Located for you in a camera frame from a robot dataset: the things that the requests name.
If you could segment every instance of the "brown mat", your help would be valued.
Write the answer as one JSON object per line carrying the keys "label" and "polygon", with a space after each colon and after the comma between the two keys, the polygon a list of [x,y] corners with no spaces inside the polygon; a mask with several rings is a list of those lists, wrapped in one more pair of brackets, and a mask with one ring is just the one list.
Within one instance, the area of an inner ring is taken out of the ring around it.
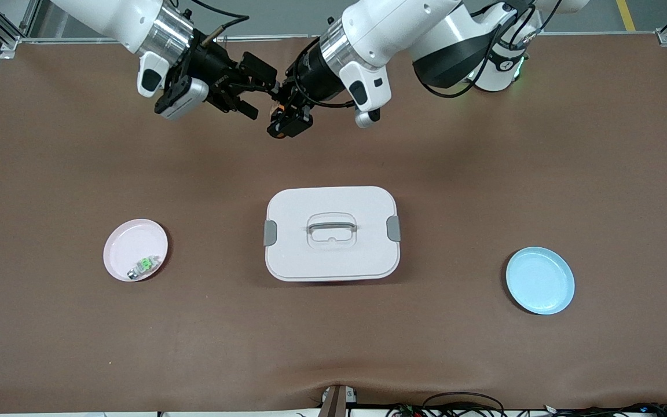
{"label": "brown mat", "polygon": [[[284,69],[307,41],[231,45]],[[23,45],[0,64],[0,412],[309,407],[473,390],[508,407],[667,401],[667,49],[654,35],[540,37],[516,85],[431,97],[402,54],[382,121],[315,109],[272,140],[206,105],[181,122],[135,92],[118,45]],[[252,95],[262,115],[270,101]],[[380,185],[402,261],[375,283],[268,274],[267,201]],[[101,262],[114,227],[161,222],[143,283]],[[573,303],[522,311],[524,246],[574,269]]]}

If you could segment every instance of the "container lid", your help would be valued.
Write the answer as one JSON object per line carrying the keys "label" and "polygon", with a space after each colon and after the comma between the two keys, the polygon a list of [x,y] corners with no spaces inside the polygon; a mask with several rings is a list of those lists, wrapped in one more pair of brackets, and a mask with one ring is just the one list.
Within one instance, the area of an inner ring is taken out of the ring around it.
{"label": "container lid", "polygon": [[514,299],[535,314],[555,314],[575,293],[573,272],[559,254],[537,246],[517,251],[506,267],[506,284]]}
{"label": "container lid", "polygon": [[280,280],[386,277],[399,242],[395,200],[379,187],[289,189],[267,207],[267,268]]}

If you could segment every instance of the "wire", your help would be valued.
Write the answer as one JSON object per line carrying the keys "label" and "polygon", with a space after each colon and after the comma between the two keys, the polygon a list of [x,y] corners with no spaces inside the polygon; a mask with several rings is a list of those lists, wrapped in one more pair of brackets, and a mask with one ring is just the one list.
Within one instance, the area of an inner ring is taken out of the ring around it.
{"label": "wire", "polygon": [[202,7],[206,8],[207,10],[213,11],[215,13],[222,14],[223,16],[228,16],[228,17],[235,18],[231,21],[228,21],[224,24],[221,24],[220,27],[222,27],[223,29],[228,29],[228,27],[231,27],[234,24],[241,23],[242,21],[247,21],[249,19],[248,15],[239,15],[239,14],[227,12],[225,10],[220,10],[219,8],[214,8],[213,6],[208,5],[207,3],[201,2],[200,0],[192,0],[192,2],[195,3],[196,5],[199,5],[199,6],[202,6]]}
{"label": "wire", "polygon": [[295,88],[297,88],[297,91],[300,93],[300,95],[305,98],[305,100],[313,103],[314,105],[318,105],[321,107],[326,107],[326,108],[348,108],[348,107],[353,107],[354,106],[354,100],[349,100],[346,103],[337,103],[337,104],[331,104],[331,103],[324,103],[320,102],[318,100],[313,100],[310,96],[305,93],[305,90],[302,88],[299,82],[299,77],[297,75],[297,66],[300,63],[300,59],[307,53],[310,48],[313,47],[313,45],[318,43],[318,40],[320,38],[315,38],[313,39],[312,42],[307,44],[306,47],[304,47],[300,53],[297,55],[297,58],[295,58],[295,61],[292,63],[292,79],[295,82]]}
{"label": "wire", "polygon": [[480,15],[482,15],[482,13],[487,12],[490,8],[492,8],[493,6],[495,6],[497,4],[498,4],[498,2],[490,3],[490,5],[485,6],[484,8],[480,9],[479,11],[470,13],[470,17],[480,16]]}
{"label": "wire", "polygon": [[552,11],[550,12],[550,14],[547,15],[546,21],[544,23],[542,23],[542,26],[540,26],[540,28],[537,30],[538,34],[539,34],[539,32],[542,32],[542,31],[545,30],[545,27],[547,27],[547,24],[552,19],[552,16],[555,16],[555,12],[558,11],[558,8],[560,7],[560,3],[562,3],[562,2],[563,2],[563,0],[558,0],[558,2],[555,3],[555,7],[552,8]]}
{"label": "wire", "polygon": [[490,51],[493,50],[493,46],[495,46],[495,44],[498,42],[498,39],[500,39],[500,37],[503,34],[505,34],[505,31],[504,31],[505,27],[510,27],[510,24],[505,23],[505,24],[499,26],[496,29],[495,34],[493,34],[493,39],[490,40],[490,44],[488,45],[488,49],[485,51],[485,56],[482,59],[482,65],[480,65],[480,69],[477,71],[477,74],[475,74],[474,78],[470,80],[470,82],[468,83],[468,86],[461,89],[459,92],[452,93],[452,94],[440,93],[440,92],[437,92],[436,90],[434,90],[434,88],[431,88],[431,86],[429,86],[426,83],[424,83],[423,81],[421,81],[421,78],[419,77],[419,74],[416,74],[416,78],[419,79],[419,82],[421,83],[421,85],[424,86],[424,88],[426,88],[427,92],[432,93],[433,95],[435,95],[437,97],[458,98],[461,95],[463,95],[464,93],[469,92],[469,90],[471,90],[471,88],[474,87],[475,84],[477,83],[477,80],[482,75],[482,72],[484,72],[485,66],[488,65],[488,61],[489,61],[488,57],[490,56]]}
{"label": "wire", "polygon": [[[472,396],[484,398],[495,404],[494,406],[479,404],[473,401],[453,401],[440,405],[428,405],[437,398],[453,396]],[[462,417],[469,412],[479,414],[481,417],[494,417],[494,412],[498,412],[500,417],[507,417],[503,404],[492,396],[480,393],[470,393],[464,391],[455,391],[452,393],[439,393],[428,397],[421,406],[413,404],[357,404],[358,408],[381,408],[390,407],[386,412],[386,417]],[[550,417],[619,417],[620,415],[628,417],[627,412],[644,412],[644,414],[654,414],[655,417],[667,417],[667,404],[657,403],[638,403],[622,408],[600,408],[590,407],[586,409],[558,409]],[[519,411],[516,417],[532,417],[529,409]]]}
{"label": "wire", "polygon": [[529,9],[527,9],[527,10],[529,10],[529,16],[526,16],[526,19],[519,26],[519,29],[517,29],[516,32],[514,33],[514,35],[511,37],[511,41],[508,43],[508,47],[509,47],[508,49],[509,50],[514,50],[514,48],[521,49],[516,44],[514,44],[514,42],[516,41],[516,37],[517,37],[517,35],[519,35],[519,32],[524,30],[524,27],[526,27],[526,24],[529,23],[529,20],[532,19],[532,16],[534,16],[534,12],[537,10],[537,7],[534,6],[534,5],[530,5]]}

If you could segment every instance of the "silver metal joint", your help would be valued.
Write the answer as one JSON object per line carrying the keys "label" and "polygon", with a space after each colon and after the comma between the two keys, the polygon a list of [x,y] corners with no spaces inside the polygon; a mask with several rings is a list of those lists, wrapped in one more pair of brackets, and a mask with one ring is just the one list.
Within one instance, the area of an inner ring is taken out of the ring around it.
{"label": "silver metal joint", "polygon": [[352,61],[360,63],[361,66],[369,70],[377,69],[365,61],[349,43],[349,38],[346,37],[346,32],[344,32],[344,25],[341,22],[341,18],[331,24],[331,26],[329,26],[321,35],[320,48],[323,59],[325,59],[326,64],[328,64],[328,68],[330,68],[336,76],[339,75],[339,72],[344,68],[344,65],[351,63]]}
{"label": "silver metal joint", "polygon": [[367,129],[367,127],[373,126],[377,121],[372,119],[368,111],[360,111],[360,109],[355,108],[354,122],[357,124],[357,126],[360,127],[360,129]]}
{"label": "silver metal joint", "polygon": [[148,36],[138,49],[138,55],[153,52],[174,65],[189,49],[193,38],[192,31],[192,24],[171,3],[164,0]]}

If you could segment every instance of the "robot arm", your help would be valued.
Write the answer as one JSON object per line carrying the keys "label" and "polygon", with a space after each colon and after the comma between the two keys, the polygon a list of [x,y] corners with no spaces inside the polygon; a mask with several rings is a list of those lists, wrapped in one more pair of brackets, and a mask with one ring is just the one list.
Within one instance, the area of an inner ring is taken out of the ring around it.
{"label": "robot arm", "polygon": [[206,101],[223,112],[256,119],[259,111],[239,98],[243,92],[268,92],[276,69],[251,53],[236,63],[212,36],[193,27],[189,11],[180,13],[162,0],[53,0],[86,26],[122,43],[140,56],[138,92],[164,93],[154,111],[178,119]]}
{"label": "robot arm", "polygon": [[[359,0],[340,19],[329,19],[326,32],[308,45],[286,71],[273,98],[267,132],[294,137],[313,124],[313,106],[355,107],[360,127],[379,119],[391,98],[386,64],[442,21],[461,0]],[[323,103],[347,90],[352,101]]]}
{"label": "robot arm", "polygon": [[487,92],[503,90],[518,76],[527,45],[543,29],[543,21],[554,13],[575,13],[586,3],[503,0],[472,15],[460,6],[409,48],[416,76],[439,88],[472,79]]}

